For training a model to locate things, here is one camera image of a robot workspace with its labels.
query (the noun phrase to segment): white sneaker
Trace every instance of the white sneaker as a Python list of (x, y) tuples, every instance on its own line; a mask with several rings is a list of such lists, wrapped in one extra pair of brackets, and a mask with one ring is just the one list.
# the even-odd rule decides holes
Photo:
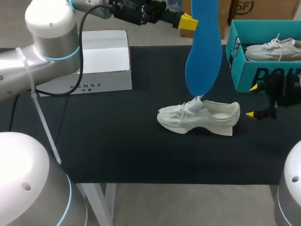
[(193, 128), (203, 127), (212, 133), (232, 136), (232, 127), (236, 125), (240, 116), (240, 107), (237, 102), (223, 104), (198, 97), (188, 103), (178, 106), (165, 107), (159, 110), (158, 122), (175, 133), (185, 134)]
[(250, 61), (301, 61), (301, 41), (273, 39), (263, 45), (246, 48), (245, 56)]

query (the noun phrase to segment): teal shoe box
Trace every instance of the teal shoe box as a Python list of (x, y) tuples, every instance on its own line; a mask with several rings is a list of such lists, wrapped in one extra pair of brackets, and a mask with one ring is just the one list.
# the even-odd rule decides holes
[(226, 46), (229, 68), (237, 92), (249, 92), (265, 76), (275, 73), (301, 73), (301, 61), (247, 61), (244, 48), (250, 45), (292, 38), (301, 40), (301, 21), (298, 20), (233, 20)]

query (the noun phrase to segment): gray floor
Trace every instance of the gray floor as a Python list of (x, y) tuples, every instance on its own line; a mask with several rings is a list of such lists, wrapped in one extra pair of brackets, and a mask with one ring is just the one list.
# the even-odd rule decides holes
[[(24, 13), (31, 0), (0, 0), (0, 48), (32, 43)], [(190, 45), (165, 23), (136, 26), (88, 17), (85, 30), (126, 29), (130, 45)], [(274, 226), (276, 187), (119, 184), (115, 226)], [(95, 226), (93, 213), (89, 225)]]

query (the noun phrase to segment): black mat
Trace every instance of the black mat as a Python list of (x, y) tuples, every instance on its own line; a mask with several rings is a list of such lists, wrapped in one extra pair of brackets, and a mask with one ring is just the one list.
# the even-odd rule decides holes
[[(193, 98), (184, 77), (190, 47), (131, 47), (130, 51), (134, 90), (41, 98), (43, 110), (56, 108), (46, 112), (46, 119), (57, 137), (62, 166), (74, 182), (278, 183), (287, 154), (301, 138), (300, 105), (280, 109), (278, 120), (245, 117), (268, 101), (261, 94), (236, 93), (224, 56), (205, 99), (240, 103), (241, 119), (234, 135), (218, 136), (205, 129), (175, 134), (159, 125), (157, 110)], [(41, 141), (45, 132), (37, 126), (37, 115), (28, 114), (30, 103), (24, 97), (17, 111), (34, 125), (18, 120), (14, 127), (28, 134), (34, 129), (31, 136)], [(9, 106), (0, 105), (6, 120)]]

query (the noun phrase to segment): blue insole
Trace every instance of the blue insole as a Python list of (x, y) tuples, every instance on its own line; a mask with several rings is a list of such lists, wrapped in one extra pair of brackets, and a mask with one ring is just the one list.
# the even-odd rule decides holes
[(190, 93), (201, 96), (214, 84), (222, 62), (218, 27), (218, 0), (192, 0), (192, 18), (198, 20), (187, 59), (185, 76)]

